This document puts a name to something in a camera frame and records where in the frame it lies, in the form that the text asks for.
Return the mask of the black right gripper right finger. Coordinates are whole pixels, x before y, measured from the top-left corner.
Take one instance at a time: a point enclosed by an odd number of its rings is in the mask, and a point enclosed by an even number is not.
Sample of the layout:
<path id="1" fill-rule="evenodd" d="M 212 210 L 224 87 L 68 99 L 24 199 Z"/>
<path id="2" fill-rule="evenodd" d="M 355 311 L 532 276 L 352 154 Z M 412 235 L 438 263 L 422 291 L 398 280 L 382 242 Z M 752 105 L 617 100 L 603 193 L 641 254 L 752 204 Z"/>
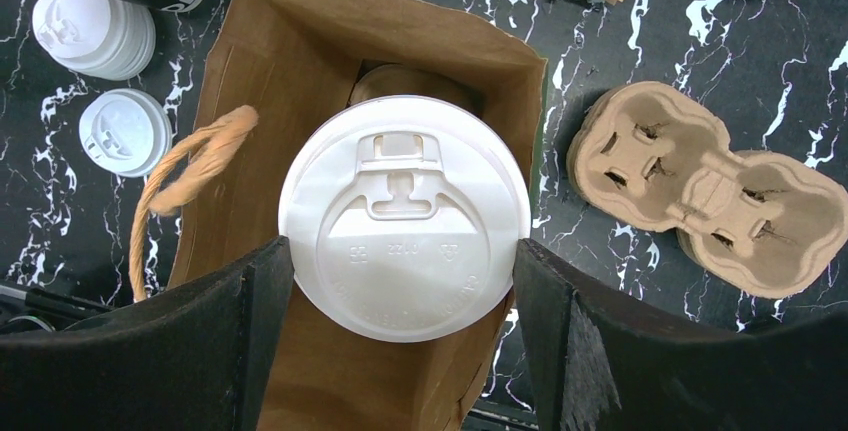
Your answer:
<path id="1" fill-rule="evenodd" d="M 753 334 L 614 290 L 543 245 L 514 290 L 543 430 L 843 430 L 847 316 Z"/>

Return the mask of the green paper bag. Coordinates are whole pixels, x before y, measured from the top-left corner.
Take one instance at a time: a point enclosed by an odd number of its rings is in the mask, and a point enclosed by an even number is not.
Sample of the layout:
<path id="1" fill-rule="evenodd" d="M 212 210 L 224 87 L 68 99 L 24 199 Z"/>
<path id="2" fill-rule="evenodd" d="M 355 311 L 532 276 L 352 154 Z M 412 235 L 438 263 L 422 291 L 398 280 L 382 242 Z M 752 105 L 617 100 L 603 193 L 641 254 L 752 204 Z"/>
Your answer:
<path id="1" fill-rule="evenodd" d="M 521 39 L 419 0 L 232 0 L 206 62 L 195 130 L 160 163 L 138 204 L 135 304 L 286 238 L 279 198 L 294 158 L 383 64 L 473 89 L 480 112 L 470 113 L 509 147 L 529 193 L 546 61 Z M 486 381 L 511 288 L 468 328 L 393 343 L 332 321 L 294 269 L 255 429 L 459 429 Z"/>

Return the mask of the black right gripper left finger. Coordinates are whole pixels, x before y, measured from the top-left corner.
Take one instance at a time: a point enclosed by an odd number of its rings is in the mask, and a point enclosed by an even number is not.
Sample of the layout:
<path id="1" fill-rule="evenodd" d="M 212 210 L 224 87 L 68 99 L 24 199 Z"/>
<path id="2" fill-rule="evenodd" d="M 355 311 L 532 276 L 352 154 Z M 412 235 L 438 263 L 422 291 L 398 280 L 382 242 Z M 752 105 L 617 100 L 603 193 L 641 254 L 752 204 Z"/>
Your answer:
<path id="1" fill-rule="evenodd" d="M 284 237 L 139 303 L 1 340 L 5 430 L 253 430 L 294 267 Z"/>

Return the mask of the single pulp cup carrier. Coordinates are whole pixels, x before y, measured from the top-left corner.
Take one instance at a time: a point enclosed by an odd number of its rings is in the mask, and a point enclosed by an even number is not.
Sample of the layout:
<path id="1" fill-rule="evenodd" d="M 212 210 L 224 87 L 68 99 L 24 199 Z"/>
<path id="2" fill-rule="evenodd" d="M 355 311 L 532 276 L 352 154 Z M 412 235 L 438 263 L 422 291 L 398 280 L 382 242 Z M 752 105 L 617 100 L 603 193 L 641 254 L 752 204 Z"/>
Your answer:
<path id="1" fill-rule="evenodd" d="M 383 64 L 366 72 L 353 86 L 348 104 L 397 95 L 435 98 L 473 114 L 480 112 L 480 99 L 473 89 L 440 74 L 402 64 Z"/>

